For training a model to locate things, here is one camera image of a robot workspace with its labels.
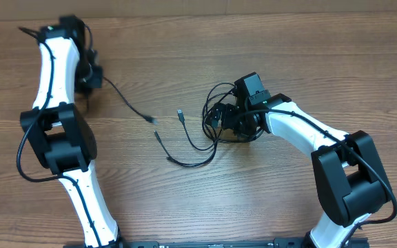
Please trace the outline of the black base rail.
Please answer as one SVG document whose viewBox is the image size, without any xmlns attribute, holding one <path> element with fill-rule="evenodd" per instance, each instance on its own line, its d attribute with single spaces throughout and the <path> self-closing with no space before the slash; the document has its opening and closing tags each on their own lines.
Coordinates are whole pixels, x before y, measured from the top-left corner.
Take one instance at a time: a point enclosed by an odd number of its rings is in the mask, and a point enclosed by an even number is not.
<svg viewBox="0 0 397 248">
<path fill-rule="evenodd" d="M 275 238 L 269 241 L 237 242 L 127 242 L 119 247 L 129 248 L 303 248 L 304 238 Z"/>
</svg>

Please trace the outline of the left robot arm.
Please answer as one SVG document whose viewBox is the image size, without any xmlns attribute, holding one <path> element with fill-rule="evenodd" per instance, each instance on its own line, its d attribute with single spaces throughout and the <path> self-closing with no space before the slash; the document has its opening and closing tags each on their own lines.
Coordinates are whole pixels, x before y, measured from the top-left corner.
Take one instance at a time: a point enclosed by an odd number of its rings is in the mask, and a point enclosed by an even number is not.
<svg viewBox="0 0 397 248">
<path fill-rule="evenodd" d="M 20 115 L 19 149 L 29 143 L 52 173 L 45 180 L 57 180 L 67 191 L 83 229 L 83 247 L 125 247 L 96 177 L 94 133 L 74 103 L 76 93 L 89 95 L 102 84 L 92 33 L 74 15 L 38 31 L 22 30 L 37 40 L 41 74 L 32 109 Z"/>
</svg>

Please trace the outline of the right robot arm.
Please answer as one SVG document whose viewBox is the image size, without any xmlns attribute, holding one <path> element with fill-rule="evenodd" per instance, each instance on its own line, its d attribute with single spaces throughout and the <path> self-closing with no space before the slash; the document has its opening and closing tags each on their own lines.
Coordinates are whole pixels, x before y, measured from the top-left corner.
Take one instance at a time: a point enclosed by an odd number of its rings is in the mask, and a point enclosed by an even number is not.
<svg viewBox="0 0 397 248">
<path fill-rule="evenodd" d="M 354 232 L 394 195 L 371 136 L 352 134 L 304 113 L 284 94 L 271 95 L 253 72 L 234 82 L 235 104 L 217 103 L 205 124 L 250 142 L 261 132 L 281 137 L 312 160 L 319 203 L 317 225 L 305 236 L 275 238 L 273 247 L 368 247 Z"/>
</svg>

